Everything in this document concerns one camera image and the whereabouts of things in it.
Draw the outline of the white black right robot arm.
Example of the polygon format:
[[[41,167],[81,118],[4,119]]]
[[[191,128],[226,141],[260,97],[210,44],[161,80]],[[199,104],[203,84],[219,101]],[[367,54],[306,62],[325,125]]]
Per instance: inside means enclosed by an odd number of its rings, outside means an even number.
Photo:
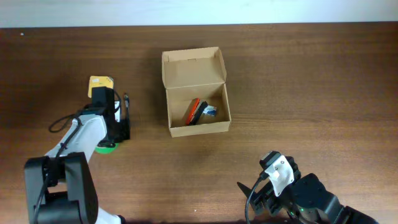
[[[268,212],[272,217],[285,210],[290,218],[288,223],[377,223],[372,217],[340,204],[338,197],[327,191],[315,174],[303,177],[293,157],[271,151],[259,164],[262,171],[251,188],[237,183],[246,196],[247,223],[251,222],[249,208],[256,215]]]

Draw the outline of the green tape roll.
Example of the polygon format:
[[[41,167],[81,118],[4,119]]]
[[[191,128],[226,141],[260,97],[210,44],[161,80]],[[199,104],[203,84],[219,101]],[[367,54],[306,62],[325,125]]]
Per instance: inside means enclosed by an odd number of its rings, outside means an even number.
[[[98,154],[110,154],[118,148],[118,143],[99,144],[95,147],[95,152]]]

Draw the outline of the brown cardboard box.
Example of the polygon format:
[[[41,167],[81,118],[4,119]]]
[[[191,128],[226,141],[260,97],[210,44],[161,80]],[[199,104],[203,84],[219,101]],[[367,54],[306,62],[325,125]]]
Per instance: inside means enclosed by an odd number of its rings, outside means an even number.
[[[219,47],[173,50],[162,53],[168,126],[173,138],[229,130],[231,113],[226,89],[226,67]],[[188,125],[195,100],[216,108],[214,116],[201,115]]]

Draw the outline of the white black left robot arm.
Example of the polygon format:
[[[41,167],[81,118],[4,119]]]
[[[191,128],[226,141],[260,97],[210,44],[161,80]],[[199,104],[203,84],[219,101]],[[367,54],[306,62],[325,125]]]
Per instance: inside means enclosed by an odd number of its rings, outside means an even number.
[[[127,95],[94,87],[91,103],[62,118],[68,131],[60,142],[24,165],[29,223],[126,222],[99,206],[88,162],[97,148],[130,138],[129,104]]]

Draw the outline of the red black stapler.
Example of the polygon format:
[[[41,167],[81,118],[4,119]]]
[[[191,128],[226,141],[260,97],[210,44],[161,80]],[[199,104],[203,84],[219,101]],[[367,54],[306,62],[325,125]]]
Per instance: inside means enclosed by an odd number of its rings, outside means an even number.
[[[187,126],[196,125],[207,106],[208,103],[206,101],[199,98],[194,99],[194,104],[188,114],[185,124]]]

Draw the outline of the small blue white box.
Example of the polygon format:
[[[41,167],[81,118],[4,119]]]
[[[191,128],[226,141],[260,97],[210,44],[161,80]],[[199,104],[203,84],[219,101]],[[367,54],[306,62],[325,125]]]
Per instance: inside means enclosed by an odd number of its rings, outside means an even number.
[[[207,116],[216,116],[217,115],[217,107],[208,105],[204,110],[203,114]]]

